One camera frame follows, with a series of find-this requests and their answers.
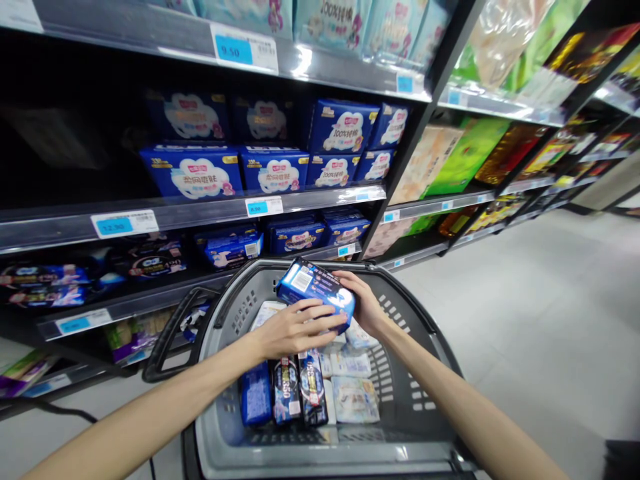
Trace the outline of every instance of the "box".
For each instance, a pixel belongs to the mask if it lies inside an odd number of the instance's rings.
[[[165,140],[230,141],[224,95],[147,89],[147,109]]]
[[[305,189],[309,154],[292,147],[242,147],[240,160],[248,192],[299,192]]]
[[[360,162],[360,155],[314,155],[307,172],[307,188],[348,186]]]
[[[380,106],[378,118],[373,125],[367,149],[382,150],[396,148],[405,131],[407,118],[409,118],[408,108],[383,103],[382,106]]]
[[[320,99],[304,112],[302,144],[311,154],[360,153],[380,107],[363,103]]]
[[[354,181],[382,180],[389,173],[394,150],[366,151],[360,157]]]
[[[278,298],[288,305],[299,300],[316,298],[324,305],[335,307],[335,315],[344,313],[347,321],[335,330],[343,333],[351,324],[355,297],[352,292],[342,286],[338,279],[328,271],[301,258],[291,264],[284,277],[275,288]]]
[[[243,143],[287,142],[294,136],[293,102],[260,99],[259,97],[234,97],[233,134]]]
[[[156,145],[140,150],[163,197],[210,200],[243,194],[238,152],[223,145]]]

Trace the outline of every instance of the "person's arm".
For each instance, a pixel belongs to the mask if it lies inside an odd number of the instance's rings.
[[[493,480],[568,480],[508,416],[388,318],[366,282],[351,272],[333,274],[357,294],[362,328],[402,360]]]
[[[302,300],[214,356],[100,420],[28,472],[24,480],[124,479],[198,417],[224,389],[266,359],[321,347],[346,321],[334,307]]]

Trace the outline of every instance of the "barcode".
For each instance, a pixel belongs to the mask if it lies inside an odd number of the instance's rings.
[[[298,273],[295,274],[295,277],[291,282],[291,286],[294,288],[297,288],[301,292],[304,292],[307,290],[307,287],[311,283],[312,279],[313,279],[312,276],[300,270]]]
[[[257,243],[248,243],[245,245],[245,253],[247,254],[247,258],[252,258],[254,255],[258,254],[258,244]]]

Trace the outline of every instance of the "person's left hand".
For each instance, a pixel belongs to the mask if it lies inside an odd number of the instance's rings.
[[[312,348],[324,347],[337,334],[334,331],[318,334],[347,321],[344,314],[317,319],[332,313],[335,313],[335,307],[322,305],[322,300],[300,300],[280,310],[245,337],[252,342],[252,348],[260,361],[280,359]]]

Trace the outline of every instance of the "person's right hand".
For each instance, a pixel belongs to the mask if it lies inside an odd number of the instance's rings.
[[[372,337],[382,340],[382,328],[386,325],[394,325],[393,321],[382,310],[378,299],[371,291],[371,287],[356,274],[338,270],[332,272],[340,279],[340,284],[354,292],[358,296],[355,304],[354,317],[360,326]]]

